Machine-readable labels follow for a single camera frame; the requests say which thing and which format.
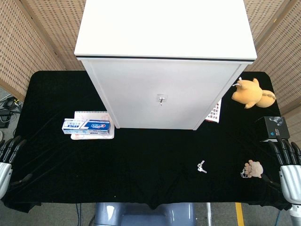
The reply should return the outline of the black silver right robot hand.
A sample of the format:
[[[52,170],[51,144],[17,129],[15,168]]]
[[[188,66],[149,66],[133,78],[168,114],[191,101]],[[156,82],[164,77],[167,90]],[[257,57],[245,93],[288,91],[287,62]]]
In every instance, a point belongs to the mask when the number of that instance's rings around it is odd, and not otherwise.
[[[281,189],[284,198],[291,204],[301,203],[301,149],[294,142],[289,142],[276,136],[277,141],[269,141],[268,144],[275,152],[280,165],[280,182],[274,182],[267,175],[261,177],[276,189]]]

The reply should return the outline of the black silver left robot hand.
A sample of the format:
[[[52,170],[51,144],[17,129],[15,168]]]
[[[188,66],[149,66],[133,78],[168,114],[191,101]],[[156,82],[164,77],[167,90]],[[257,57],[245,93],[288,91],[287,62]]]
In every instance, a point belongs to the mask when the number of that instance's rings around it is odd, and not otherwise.
[[[13,163],[17,154],[22,150],[27,140],[21,136],[11,138],[8,141],[0,142],[0,198],[2,199],[7,191],[26,184],[32,177],[27,174],[23,179],[10,182],[13,173]]]

